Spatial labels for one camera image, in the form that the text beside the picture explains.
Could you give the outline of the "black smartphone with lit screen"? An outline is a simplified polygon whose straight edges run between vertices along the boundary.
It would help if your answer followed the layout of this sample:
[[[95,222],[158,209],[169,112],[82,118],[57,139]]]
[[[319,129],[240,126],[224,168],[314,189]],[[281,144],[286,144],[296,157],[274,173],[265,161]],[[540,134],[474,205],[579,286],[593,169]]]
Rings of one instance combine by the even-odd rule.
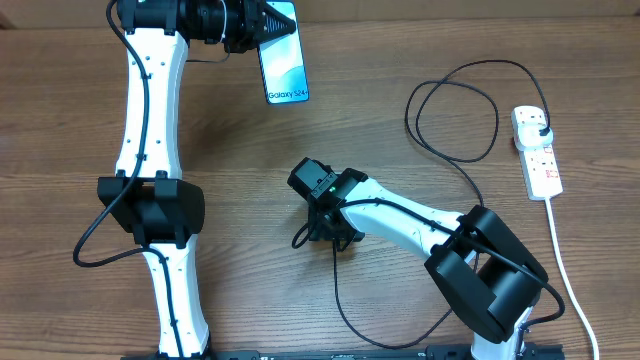
[[[270,105],[307,101],[310,92],[295,5],[292,1],[267,4],[294,22],[294,32],[259,45],[266,101]]]

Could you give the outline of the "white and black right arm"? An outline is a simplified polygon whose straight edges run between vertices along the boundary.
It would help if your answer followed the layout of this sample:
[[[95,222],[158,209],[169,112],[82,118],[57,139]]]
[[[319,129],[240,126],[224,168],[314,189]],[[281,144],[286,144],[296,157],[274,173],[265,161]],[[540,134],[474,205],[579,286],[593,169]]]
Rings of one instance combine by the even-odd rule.
[[[521,359],[525,324],[548,274],[492,210],[443,211],[386,190],[367,174],[304,158],[288,185],[308,204],[292,245],[330,241],[336,252],[367,235],[420,258],[451,310],[475,335],[475,359]]]

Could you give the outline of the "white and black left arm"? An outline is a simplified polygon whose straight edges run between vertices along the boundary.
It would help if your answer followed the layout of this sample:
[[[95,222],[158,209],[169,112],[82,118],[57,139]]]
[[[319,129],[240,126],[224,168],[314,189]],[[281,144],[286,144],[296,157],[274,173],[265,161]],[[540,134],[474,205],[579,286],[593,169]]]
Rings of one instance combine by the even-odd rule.
[[[112,1],[112,29],[128,56],[125,131],[113,175],[97,194],[144,257],[160,323],[154,359],[212,359],[200,304],[196,248],[204,225],[200,187],[183,178],[180,90],[192,41],[244,53],[297,29],[281,1]]]

